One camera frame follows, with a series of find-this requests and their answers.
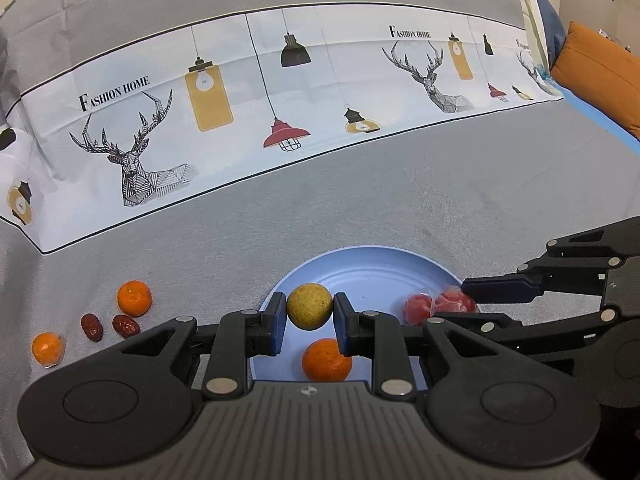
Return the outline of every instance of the white fabric banner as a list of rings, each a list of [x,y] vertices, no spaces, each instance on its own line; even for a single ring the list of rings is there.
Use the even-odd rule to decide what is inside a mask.
[[[331,150],[559,98],[527,33],[485,18],[386,4],[217,18],[27,92],[7,117],[0,215],[47,253]]]

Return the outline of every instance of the pendant lamp illustration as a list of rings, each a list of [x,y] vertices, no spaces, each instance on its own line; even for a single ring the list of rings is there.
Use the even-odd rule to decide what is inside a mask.
[[[29,225],[33,221],[31,213],[31,189],[27,182],[21,182],[19,187],[11,187],[6,201],[14,215],[22,225]]]
[[[362,117],[360,112],[351,110],[347,107],[347,112],[344,115],[347,118],[347,125],[344,127],[347,133],[350,134],[370,134],[380,129],[380,126],[374,121],[369,121]]]
[[[491,91],[491,97],[497,97],[500,101],[508,103],[507,94],[505,94],[502,90],[498,90],[495,86],[489,85],[489,90]]]
[[[15,142],[15,130],[6,128],[0,133],[0,152]]]
[[[201,132],[206,132],[219,126],[231,124],[234,116],[226,97],[220,67],[214,65],[212,61],[204,61],[200,57],[193,28],[191,28],[191,37],[196,51],[196,61],[193,66],[189,67],[184,79],[187,83],[189,99],[198,129]]]
[[[289,33],[289,27],[287,27],[287,20],[284,17],[284,9],[280,9],[282,12],[282,19],[284,20],[284,27],[287,31],[284,37],[285,46],[280,54],[280,64],[282,66],[297,66],[311,63],[311,57],[306,51],[306,48],[300,45],[296,41],[296,37]]]
[[[484,37],[484,52],[488,56],[492,56],[494,54],[494,50],[491,47],[491,43],[487,40],[486,34],[483,34],[482,36]]]
[[[449,52],[451,53],[451,59],[453,59],[453,65],[458,71],[459,78],[462,79],[462,81],[473,79],[474,75],[466,60],[465,49],[462,46],[462,42],[453,35],[453,32],[449,37]]]
[[[524,99],[525,101],[533,101],[533,97],[525,94],[524,92],[521,92],[515,86],[512,86],[511,88],[513,88],[513,91],[516,92],[520,99]]]
[[[292,152],[301,147],[300,140],[302,137],[311,135],[308,131],[302,128],[293,128],[289,123],[279,120],[276,116],[276,112],[273,109],[273,103],[271,103],[271,97],[267,90],[267,83],[264,79],[264,73],[262,72],[262,65],[260,64],[260,57],[258,51],[255,49],[254,37],[251,34],[251,27],[249,26],[249,18],[244,15],[246,21],[246,28],[249,30],[249,38],[251,39],[251,45],[254,48],[255,59],[258,62],[258,69],[260,69],[260,78],[262,79],[262,86],[264,87],[264,94],[267,97],[271,113],[273,113],[273,126],[271,126],[271,135],[264,140],[262,144],[263,148],[269,148],[270,146],[279,146],[283,152]]]

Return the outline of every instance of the yellow ball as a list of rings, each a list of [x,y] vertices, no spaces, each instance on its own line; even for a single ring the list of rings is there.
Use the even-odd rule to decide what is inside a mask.
[[[334,311],[331,293],[318,283],[305,283],[287,298],[287,315],[302,330],[316,330],[324,325]]]

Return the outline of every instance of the orange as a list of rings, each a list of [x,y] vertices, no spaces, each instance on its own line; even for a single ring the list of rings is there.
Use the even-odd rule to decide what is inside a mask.
[[[118,306],[131,317],[142,316],[151,306],[151,291],[138,280],[125,283],[118,289]]]
[[[45,368],[57,365],[65,354],[65,343],[53,332],[45,332],[35,337],[31,343],[31,353]]]
[[[351,372],[351,358],[340,354],[335,339],[318,339],[306,348],[302,369],[311,381],[343,381]]]

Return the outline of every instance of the deer illustration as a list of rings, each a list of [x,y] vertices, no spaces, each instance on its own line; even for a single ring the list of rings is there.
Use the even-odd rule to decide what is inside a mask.
[[[386,53],[385,48],[382,48],[382,52],[385,53],[386,58],[393,63],[398,68],[402,70],[406,70],[411,74],[411,77],[414,78],[418,83],[424,86],[424,89],[427,91],[429,98],[436,104],[436,106],[447,114],[453,114],[455,112],[464,112],[465,110],[472,110],[474,106],[471,104],[471,101],[462,95],[445,95],[440,90],[436,88],[436,79],[438,75],[435,73],[436,69],[442,64],[442,57],[444,56],[444,49],[442,48],[438,53],[438,50],[429,42],[429,45],[434,51],[434,59],[431,59],[429,54],[427,54],[427,59],[429,60],[429,65],[427,67],[427,75],[423,76],[418,69],[409,63],[409,59],[406,54],[404,54],[404,62],[401,59],[398,59],[396,56],[396,46],[398,46],[398,42],[394,43],[394,46],[391,48],[391,55]]]
[[[91,140],[87,133],[91,115],[89,115],[84,125],[84,130],[82,130],[84,144],[69,133],[73,141],[86,152],[106,153],[109,162],[122,166],[122,199],[125,206],[135,206],[155,198],[160,198],[175,191],[179,187],[186,186],[198,174],[198,170],[190,164],[181,164],[180,166],[164,171],[144,170],[140,163],[140,155],[149,144],[149,139],[147,139],[146,136],[166,117],[174,93],[173,91],[169,92],[169,100],[167,101],[166,108],[162,106],[160,99],[146,92],[143,92],[143,94],[154,101],[156,104],[156,113],[152,115],[151,124],[147,123],[142,113],[140,114],[142,129],[138,130],[137,135],[133,136],[133,147],[128,152],[123,152],[118,148],[117,144],[109,142],[104,128],[102,129],[101,146],[98,145],[97,140]]]
[[[530,78],[532,78],[533,81],[536,82],[536,84],[540,87],[540,89],[543,92],[548,93],[549,95],[555,95],[553,90],[549,88],[549,86],[540,79],[540,74],[538,73],[538,70],[536,70],[536,67],[534,66],[533,68],[529,68],[529,65],[524,62],[524,60],[522,59],[522,51],[520,51],[520,53],[516,55],[518,57],[518,61],[520,62],[520,64],[525,68],[525,70],[527,70],[527,73],[529,74]]]

